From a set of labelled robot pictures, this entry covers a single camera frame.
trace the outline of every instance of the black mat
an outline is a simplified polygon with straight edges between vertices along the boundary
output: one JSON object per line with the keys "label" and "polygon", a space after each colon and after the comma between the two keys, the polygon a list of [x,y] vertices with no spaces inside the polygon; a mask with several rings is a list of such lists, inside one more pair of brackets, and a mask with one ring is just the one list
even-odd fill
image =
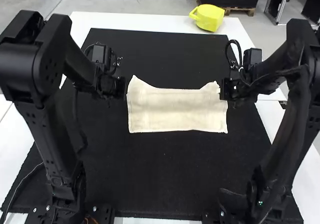
{"label": "black mat", "polygon": [[[160,88],[199,89],[228,74],[222,35],[154,33],[92,29],[84,47],[100,41],[123,56],[122,73],[137,75]],[[67,80],[57,95],[71,141],[74,129]],[[89,147],[83,154],[87,201],[110,203],[118,216],[199,220],[201,212],[217,207],[221,187],[243,193],[253,168],[270,141],[254,104],[227,111],[228,134],[201,131],[135,133],[128,131],[127,104],[111,107],[88,94],[79,95],[80,121]],[[42,160],[33,146],[8,197],[19,181]],[[45,172],[25,187],[11,211],[28,212],[45,205]],[[3,207],[8,204],[6,198]],[[293,207],[293,216],[299,216]]]}

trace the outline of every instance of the metal frame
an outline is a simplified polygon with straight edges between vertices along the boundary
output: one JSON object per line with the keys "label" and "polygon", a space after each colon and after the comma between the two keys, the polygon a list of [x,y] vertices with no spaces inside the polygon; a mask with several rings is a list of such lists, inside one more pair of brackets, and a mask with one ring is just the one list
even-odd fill
{"label": "metal frame", "polygon": [[287,2],[287,0],[282,0],[282,2],[279,5],[279,10],[278,10],[278,14],[276,15],[276,18],[274,18],[270,13],[269,13],[269,5],[270,5],[271,0],[268,0],[266,5],[265,5],[265,9],[264,9],[264,13],[265,15],[270,19],[270,21],[272,21],[273,24],[275,24],[276,26],[285,26],[287,24],[284,23],[279,23],[280,18],[282,16],[282,12],[284,11],[285,8],[285,4]]}

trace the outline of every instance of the white table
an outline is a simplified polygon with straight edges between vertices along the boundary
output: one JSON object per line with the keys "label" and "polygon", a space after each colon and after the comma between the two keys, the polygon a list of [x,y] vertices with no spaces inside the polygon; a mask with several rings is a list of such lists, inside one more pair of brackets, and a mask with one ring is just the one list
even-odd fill
{"label": "white table", "polygon": [[[168,33],[209,34],[197,26],[187,16],[143,15],[73,12],[71,35],[81,47],[90,28],[154,31]],[[253,48],[254,45],[238,18],[225,17],[222,26],[216,34],[227,35],[229,39],[240,42],[242,51]],[[270,96],[260,95],[256,103],[261,120],[272,142],[284,115],[277,100],[285,100],[278,89]],[[15,180],[29,149],[33,137],[22,116],[12,105],[0,122],[0,203],[6,197]],[[311,145],[293,183],[293,194],[303,216],[305,224],[317,224],[320,220],[320,156]],[[6,224],[23,224],[26,214],[10,214]],[[165,220],[144,218],[116,218],[116,224],[188,224],[189,220]]]}

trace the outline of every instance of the towel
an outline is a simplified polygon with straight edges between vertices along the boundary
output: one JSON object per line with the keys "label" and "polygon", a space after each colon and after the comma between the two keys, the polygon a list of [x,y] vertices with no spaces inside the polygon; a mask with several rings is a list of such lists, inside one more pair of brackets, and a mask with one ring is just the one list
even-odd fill
{"label": "towel", "polygon": [[135,75],[126,94],[130,133],[198,130],[228,133],[228,102],[216,81],[201,89],[151,86]]}

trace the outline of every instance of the wooden pallet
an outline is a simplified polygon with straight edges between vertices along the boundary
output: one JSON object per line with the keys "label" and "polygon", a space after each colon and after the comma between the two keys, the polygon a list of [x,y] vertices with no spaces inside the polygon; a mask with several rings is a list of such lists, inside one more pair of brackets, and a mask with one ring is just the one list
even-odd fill
{"label": "wooden pallet", "polygon": [[[198,6],[201,5],[201,0],[195,0]],[[241,8],[241,7],[221,7],[225,10],[224,15],[229,16],[231,11],[246,11],[249,17],[255,15],[256,8]]]}
{"label": "wooden pallet", "polygon": [[241,8],[241,7],[222,7],[225,9],[225,16],[229,16],[231,11],[246,11],[249,17],[255,15],[256,8]]}

